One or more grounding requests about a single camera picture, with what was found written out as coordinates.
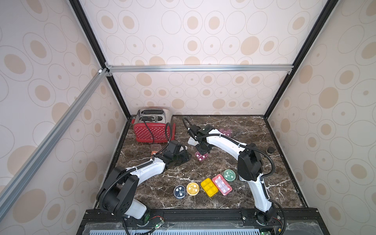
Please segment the yellow round pillbox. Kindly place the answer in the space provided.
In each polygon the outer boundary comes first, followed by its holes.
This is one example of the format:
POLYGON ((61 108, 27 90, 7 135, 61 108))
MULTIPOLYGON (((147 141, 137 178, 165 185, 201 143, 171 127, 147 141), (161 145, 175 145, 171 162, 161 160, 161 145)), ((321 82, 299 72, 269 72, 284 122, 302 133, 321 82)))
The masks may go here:
POLYGON ((188 195, 195 196, 199 193, 199 185, 196 182, 190 182, 187 184, 186 190, 188 195))

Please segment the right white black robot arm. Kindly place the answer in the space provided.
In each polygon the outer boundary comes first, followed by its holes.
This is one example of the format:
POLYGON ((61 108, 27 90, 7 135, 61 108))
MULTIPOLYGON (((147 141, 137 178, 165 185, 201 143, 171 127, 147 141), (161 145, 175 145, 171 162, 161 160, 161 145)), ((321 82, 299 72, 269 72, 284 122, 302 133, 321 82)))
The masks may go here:
POLYGON ((213 147, 217 147, 238 161, 238 175, 248 183, 254 198, 255 218, 259 224, 268 224, 276 216, 276 209, 267 193, 264 178, 275 172, 273 160, 254 144, 236 141, 209 124, 204 127, 193 125, 185 117, 182 121, 190 137, 198 142, 195 147, 201 155, 210 153, 213 147))

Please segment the yellow lidded rectangular pillbox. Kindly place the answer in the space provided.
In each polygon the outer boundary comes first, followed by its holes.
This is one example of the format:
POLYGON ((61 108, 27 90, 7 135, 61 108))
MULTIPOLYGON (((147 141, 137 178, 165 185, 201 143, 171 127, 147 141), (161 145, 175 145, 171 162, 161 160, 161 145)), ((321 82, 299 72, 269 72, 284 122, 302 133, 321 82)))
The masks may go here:
POLYGON ((204 181, 200 183, 200 185, 208 197, 213 197, 218 193, 217 186, 213 183, 213 181, 210 178, 206 178, 204 181))

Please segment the green round pillbox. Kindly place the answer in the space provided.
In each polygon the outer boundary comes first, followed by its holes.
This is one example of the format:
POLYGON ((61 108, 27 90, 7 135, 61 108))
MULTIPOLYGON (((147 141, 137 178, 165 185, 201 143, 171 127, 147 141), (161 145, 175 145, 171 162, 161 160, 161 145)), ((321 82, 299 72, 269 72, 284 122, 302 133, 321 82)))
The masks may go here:
POLYGON ((223 172, 223 177, 225 178, 226 181, 233 182, 236 180, 237 175, 233 170, 227 169, 223 172))

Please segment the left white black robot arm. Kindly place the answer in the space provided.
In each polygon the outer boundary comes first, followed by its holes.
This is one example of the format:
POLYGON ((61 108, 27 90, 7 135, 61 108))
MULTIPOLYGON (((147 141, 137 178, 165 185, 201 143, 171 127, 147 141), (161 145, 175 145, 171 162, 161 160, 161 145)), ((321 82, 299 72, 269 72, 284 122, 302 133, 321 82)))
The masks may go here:
POLYGON ((183 144, 172 139, 170 123, 166 124, 164 132, 167 145, 152 154, 147 162, 129 168, 118 166, 110 172, 97 194, 102 211, 117 217, 132 217, 143 225, 148 223, 150 209, 134 198, 138 185, 188 162, 192 157, 183 144))

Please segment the dark blue round pillbox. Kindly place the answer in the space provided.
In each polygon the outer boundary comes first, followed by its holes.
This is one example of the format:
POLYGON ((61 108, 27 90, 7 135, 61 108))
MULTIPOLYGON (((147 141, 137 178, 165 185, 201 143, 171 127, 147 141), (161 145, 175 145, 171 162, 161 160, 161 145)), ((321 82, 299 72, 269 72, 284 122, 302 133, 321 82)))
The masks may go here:
POLYGON ((173 192, 177 199, 183 199, 186 196, 186 188, 184 186, 176 186, 173 192))

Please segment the red rectangular pillbox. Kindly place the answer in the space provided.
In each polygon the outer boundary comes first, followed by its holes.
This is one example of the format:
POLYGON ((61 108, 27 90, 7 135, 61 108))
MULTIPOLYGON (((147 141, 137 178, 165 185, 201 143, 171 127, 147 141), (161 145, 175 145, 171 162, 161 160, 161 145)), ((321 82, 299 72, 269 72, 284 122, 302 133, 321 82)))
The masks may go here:
POLYGON ((212 179, 213 183, 216 185, 218 190, 222 193, 223 196, 228 195, 233 189, 229 185, 229 183, 225 180, 225 178, 218 174, 212 179))

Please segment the magenta pillbox clear lid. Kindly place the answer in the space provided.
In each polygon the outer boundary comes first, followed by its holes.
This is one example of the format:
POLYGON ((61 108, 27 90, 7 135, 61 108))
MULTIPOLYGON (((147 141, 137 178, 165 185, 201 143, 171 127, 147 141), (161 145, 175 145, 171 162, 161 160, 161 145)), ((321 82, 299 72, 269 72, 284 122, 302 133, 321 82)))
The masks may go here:
POLYGON ((195 156, 196 156, 196 158, 197 158, 197 160, 198 160, 199 162, 202 162, 203 160, 207 159, 208 154, 205 153, 204 155, 202 155, 200 152, 196 152, 196 153, 195 153, 195 156))

